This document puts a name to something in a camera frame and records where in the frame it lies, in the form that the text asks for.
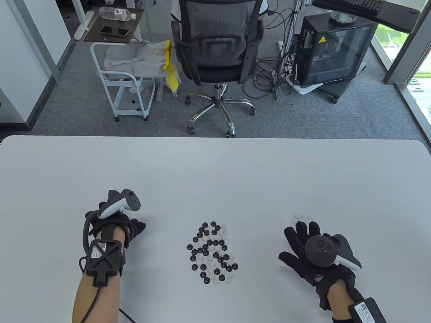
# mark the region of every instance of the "plastic bottle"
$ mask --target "plastic bottle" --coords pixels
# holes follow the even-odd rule
[[[136,13],[130,13],[127,9],[100,7],[99,15],[108,20],[129,21],[136,19]]]

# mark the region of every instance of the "smartphone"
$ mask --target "smartphone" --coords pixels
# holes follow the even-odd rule
[[[125,38],[129,34],[130,30],[123,29],[123,28],[113,28],[113,27],[105,26],[102,28],[102,30],[100,32],[102,34],[108,35],[108,36]]]

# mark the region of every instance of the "keyboard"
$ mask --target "keyboard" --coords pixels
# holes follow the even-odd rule
[[[384,1],[380,0],[325,0],[332,10],[343,12],[343,9],[359,11],[376,16]]]

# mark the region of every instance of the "cable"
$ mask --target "cable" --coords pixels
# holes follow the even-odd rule
[[[98,287],[97,291],[96,291],[96,295],[94,296],[94,300],[91,303],[88,311],[85,313],[84,317],[82,318],[81,323],[84,323],[87,320],[88,316],[90,315],[91,311],[93,310],[94,306],[96,305],[97,299],[99,298],[100,290],[101,290],[101,287]]]

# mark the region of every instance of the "cart wheel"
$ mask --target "cart wheel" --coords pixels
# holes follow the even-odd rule
[[[188,134],[194,134],[194,128],[193,127],[187,127],[187,133]]]

